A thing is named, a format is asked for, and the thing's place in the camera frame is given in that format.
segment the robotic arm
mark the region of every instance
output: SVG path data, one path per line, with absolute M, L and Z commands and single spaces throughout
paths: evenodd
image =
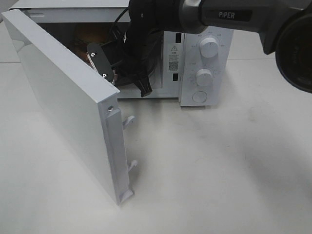
M 136 74 L 142 96 L 152 91 L 146 61 L 162 31 L 198 34 L 207 26 L 258 32 L 284 78 L 312 93 L 312 0 L 130 0 L 129 15 L 121 70 Z

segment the table surface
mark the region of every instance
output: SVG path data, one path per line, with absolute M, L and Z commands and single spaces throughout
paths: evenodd
M 0 24 L 1 234 L 309 234 L 312 96 L 236 31 L 214 107 L 122 100 L 135 195 L 120 207 L 38 106 Z

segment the microwave door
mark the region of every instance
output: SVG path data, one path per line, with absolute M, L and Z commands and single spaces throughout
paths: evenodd
M 3 13 L 3 19 L 47 119 L 112 199 L 121 203 L 133 193 L 119 90 L 20 10 Z

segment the microwave oven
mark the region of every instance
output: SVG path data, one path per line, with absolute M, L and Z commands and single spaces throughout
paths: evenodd
M 112 24 L 127 0 L 19 0 L 3 20 L 38 103 L 117 203 L 133 192 L 119 98 L 141 98 L 133 84 L 115 87 L 73 53 L 83 23 Z M 125 14 L 118 27 L 130 21 Z M 233 30 L 208 27 L 199 35 L 164 32 L 145 98 L 178 98 L 181 106 L 215 105 Z

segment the warning label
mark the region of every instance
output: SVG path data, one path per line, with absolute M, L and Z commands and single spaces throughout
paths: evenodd
M 181 57 L 181 44 L 172 43 L 168 44 L 168 71 L 177 72 L 179 71 L 180 66 L 180 57 Z

